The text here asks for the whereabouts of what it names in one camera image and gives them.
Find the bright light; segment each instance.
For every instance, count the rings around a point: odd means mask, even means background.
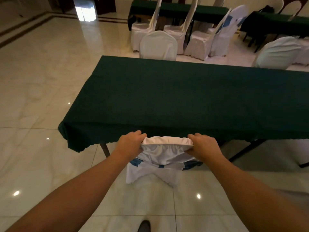
[[[19,195],[19,191],[15,191],[13,196]]]
[[[80,21],[86,21],[86,22],[90,22],[90,21],[95,21],[96,17],[95,17],[95,7],[91,7],[91,8],[83,8],[83,7],[79,7],[76,6],[76,13],[77,13],[77,17]]]

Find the person's right hand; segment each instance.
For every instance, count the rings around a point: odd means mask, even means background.
[[[224,157],[214,138],[199,133],[196,133],[195,135],[189,134],[188,138],[193,141],[193,149],[187,150],[186,152],[198,160],[207,162],[214,158]]]

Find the shoe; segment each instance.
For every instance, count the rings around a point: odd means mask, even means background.
[[[137,232],[151,232],[150,222],[148,220],[143,220],[139,226]]]

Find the dark green tablecloth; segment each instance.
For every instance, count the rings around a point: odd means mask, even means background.
[[[269,33],[309,36],[309,18],[295,16],[288,21],[290,17],[290,15],[254,11],[245,19],[240,30],[254,36]]]
[[[128,16],[128,26],[131,31],[132,24],[136,21],[134,15],[150,15],[152,16],[157,2],[148,0],[133,0]],[[191,5],[178,3],[161,3],[159,16],[167,18],[185,19]],[[194,20],[216,23],[226,15],[228,8],[217,6],[198,5],[193,16]]]
[[[77,152],[138,129],[307,139],[308,88],[307,72],[102,56],[58,129]]]

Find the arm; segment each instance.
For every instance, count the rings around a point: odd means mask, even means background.
[[[309,217],[272,188],[230,163],[214,138],[189,134],[194,148],[188,153],[213,172],[235,212],[250,232],[309,231]]]
[[[139,147],[146,136],[141,131],[121,136],[106,160],[54,190],[7,232],[78,231],[126,164],[142,151]]]

